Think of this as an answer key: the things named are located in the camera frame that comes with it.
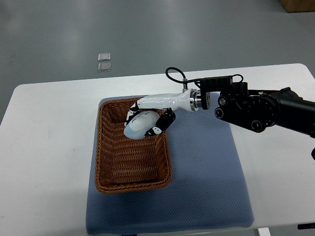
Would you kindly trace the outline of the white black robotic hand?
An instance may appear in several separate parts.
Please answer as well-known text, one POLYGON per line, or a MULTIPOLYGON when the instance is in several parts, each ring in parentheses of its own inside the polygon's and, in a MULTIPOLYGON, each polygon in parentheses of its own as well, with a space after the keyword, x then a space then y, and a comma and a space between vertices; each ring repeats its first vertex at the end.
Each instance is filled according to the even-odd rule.
POLYGON ((192 88, 179 94, 148 95, 138 99, 129 108, 125 127, 140 112, 155 111, 159 114, 159 118, 154 127, 146 132, 145 137, 159 135, 166 131, 175 120, 175 110, 182 109, 187 112, 194 112, 199 107, 201 107, 200 91, 192 88))

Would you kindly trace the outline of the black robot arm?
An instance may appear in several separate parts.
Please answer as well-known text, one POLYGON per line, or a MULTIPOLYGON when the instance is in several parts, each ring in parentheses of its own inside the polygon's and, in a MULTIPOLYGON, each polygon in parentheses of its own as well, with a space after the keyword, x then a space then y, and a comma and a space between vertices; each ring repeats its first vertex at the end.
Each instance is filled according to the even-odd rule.
POLYGON ((247 130, 261 133, 278 125, 310 137, 315 136, 315 104, 286 87, 281 90, 252 90, 233 76, 202 78, 195 97, 198 108, 210 108, 210 93, 219 92, 216 118, 247 130))

